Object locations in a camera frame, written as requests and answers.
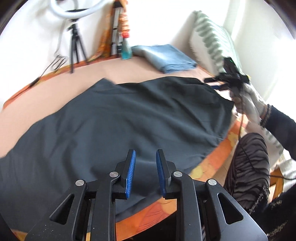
bracelet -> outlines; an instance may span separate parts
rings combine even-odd
[[[267,114],[267,110],[268,110],[268,105],[264,105],[264,108],[263,108],[263,113],[262,115],[260,115],[260,118],[263,120]]]
[[[260,122],[260,125],[261,125],[262,127],[265,127],[265,125],[266,125],[266,123],[267,123],[267,121],[268,121],[270,115],[271,115],[271,106],[270,106],[270,105],[267,105],[267,112],[266,112],[266,115],[265,115],[264,119]]]

green striped cushion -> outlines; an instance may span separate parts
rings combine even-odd
[[[190,46],[200,64],[212,74],[225,72],[224,57],[231,57],[242,72],[239,56],[229,33],[210,20],[202,11],[196,12]]]

white wall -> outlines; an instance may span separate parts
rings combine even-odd
[[[251,76],[252,84],[266,100],[278,81],[285,59],[281,46],[292,40],[284,22],[264,0],[245,1],[242,24],[235,36],[242,69]]]
[[[223,24],[230,0],[129,0],[131,45],[171,43],[192,56],[188,39],[194,22],[191,12],[202,10]],[[79,7],[98,0],[78,0]],[[72,9],[66,0],[64,9]],[[91,56],[98,46],[110,4],[79,21],[79,29]],[[0,106],[11,95],[37,78],[53,60],[62,19],[48,9],[48,1],[28,0],[13,16],[0,36]],[[60,53],[69,55],[70,33],[64,31]]]
[[[267,102],[296,121],[296,40],[283,37],[277,45],[279,81]]]

red bottle cap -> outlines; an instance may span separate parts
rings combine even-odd
[[[123,32],[123,33],[122,33],[122,37],[123,37],[124,39],[129,38],[129,37],[130,37],[129,32]]]

dark gray cloth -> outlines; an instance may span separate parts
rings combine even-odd
[[[157,149],[189,173],[225,138],[232,107],[195,78],[102,79],[32,125],[0,159],[0,213],[27,232],[76,180],[100,179],[132,148],[131,196],[116,202],[116,220],[127,218],[160,198]]]

